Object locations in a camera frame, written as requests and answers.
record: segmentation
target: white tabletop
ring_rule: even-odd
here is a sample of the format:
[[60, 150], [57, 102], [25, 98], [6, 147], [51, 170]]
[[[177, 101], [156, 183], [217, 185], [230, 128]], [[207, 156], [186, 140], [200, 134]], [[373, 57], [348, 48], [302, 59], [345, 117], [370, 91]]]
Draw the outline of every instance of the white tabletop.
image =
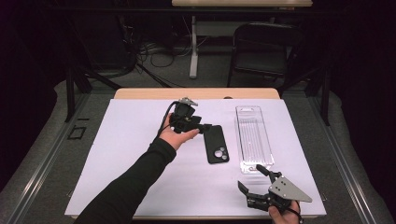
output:
[[[266, 218], [268, 214], [247, 207], [239, 191], [240, 180], [253, 193], [265, 194], [270, 185], [264, 175], [243, 175], [239, 168], [234, 127], [237, 105], [262, 108], [275, 165], [272, 170], [307, 193], [312, 203], [301, 203], [304, 217], [326, 215], [318, 189], [306, 162], [288, 109], [283, 100], [195, 100], [195, 116], [201, 123], [221, 125], [230, 161], [209, 164], [202, 135], [177, 151], [163, 175], [148, 191], [134, 218]], [[111, 100], [93, 142], [80, 180], [65, 211], [77, 217], [113, 179], [125, 172], [153, 140], [172, 100]]]

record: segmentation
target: clear plastic case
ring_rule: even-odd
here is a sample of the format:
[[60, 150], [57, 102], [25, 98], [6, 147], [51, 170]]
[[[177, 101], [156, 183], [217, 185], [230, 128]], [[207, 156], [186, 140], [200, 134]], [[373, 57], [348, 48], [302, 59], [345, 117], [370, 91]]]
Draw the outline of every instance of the clear plastic case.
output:
[[270, 169], [274, 165], [274, 158], [261, 108], [256, 105], [243, 105], [235, 109], [236, 136], [242, 173], [259, 173], [256, 170], [257, 164]]

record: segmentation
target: hand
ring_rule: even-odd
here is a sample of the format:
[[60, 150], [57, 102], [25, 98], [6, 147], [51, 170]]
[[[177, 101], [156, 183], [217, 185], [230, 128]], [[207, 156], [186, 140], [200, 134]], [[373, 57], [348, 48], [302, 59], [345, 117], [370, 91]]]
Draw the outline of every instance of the hand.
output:
[[[296, 201], [291, 201], [290, 208], [297, 213], [300, 213], [300, 206]], [[268, 213], [270, 214], [272, 220], [275, 224], [298, 224], [298, 217], [292, 212], [286, 210], [282, 215], [280, 215], [279, 211], [275, 206], [270, 206], [268, 208]]]
[[175, 133], [169, 126], [170, 116], [171, 115], [168, 114], [166, 117], [165, 123], [163, 125], [165, 128], [161, 132], [160, 138], [169, 143], [169, 145], [171, 145], [175, 150], [178, 150], [181, 144], [195, 137], [199, 133], [199, 130], [194, 129], [186, 133]]

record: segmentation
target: black chair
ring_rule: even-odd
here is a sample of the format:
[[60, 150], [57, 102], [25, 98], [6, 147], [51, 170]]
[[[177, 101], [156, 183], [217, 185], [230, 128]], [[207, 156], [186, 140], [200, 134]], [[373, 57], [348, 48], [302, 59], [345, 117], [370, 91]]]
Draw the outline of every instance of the black chair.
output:
[[296, 26], [269, 22], [241, 25], [233, 35], [227, 87], [234, 72], [283, 78], [284, 86], [290, 81], [293, 59], [303, 43], [304, 34]]

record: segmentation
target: black smartphone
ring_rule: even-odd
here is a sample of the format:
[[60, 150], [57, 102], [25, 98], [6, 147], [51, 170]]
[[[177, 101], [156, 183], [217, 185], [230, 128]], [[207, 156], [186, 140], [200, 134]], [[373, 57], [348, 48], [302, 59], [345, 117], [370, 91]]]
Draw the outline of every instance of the black smartphone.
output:
[[213, 125], [204, 131], [207, 161], [210, 164], [227, 162], [230, 160], [224, 133], [220, 125]]

